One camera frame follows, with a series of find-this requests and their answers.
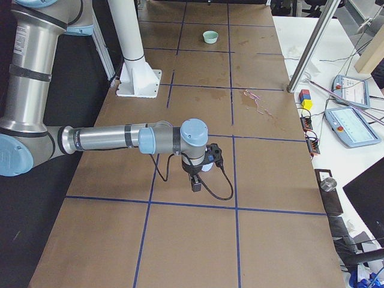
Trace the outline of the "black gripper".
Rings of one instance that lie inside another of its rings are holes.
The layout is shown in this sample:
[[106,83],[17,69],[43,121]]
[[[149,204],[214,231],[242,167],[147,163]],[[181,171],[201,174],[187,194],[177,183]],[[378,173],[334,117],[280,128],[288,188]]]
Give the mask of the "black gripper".
[[199,172],[202,172],[202,166],[205,165],[205,158],[190,159],[182,157],[182,168],[189,174],[191,190],[196,193],[201,191],[202,183],[199,179]]

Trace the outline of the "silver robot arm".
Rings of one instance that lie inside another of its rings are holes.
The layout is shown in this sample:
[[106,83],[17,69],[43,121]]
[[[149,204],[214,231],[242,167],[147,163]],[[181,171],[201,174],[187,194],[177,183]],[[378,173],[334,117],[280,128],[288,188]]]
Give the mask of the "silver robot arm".
[[13,1],[11,10],[17,29],[1,118],[2,176],[17,176],[77,151],[138,148],[143,154],[180,155],[192,190],[201,190],[199,172],[214,161],[214,149],[199,119],[188,119],[179,127],[166,121],[91,128],[44,125],[58,37],[92,34],[91,1]]

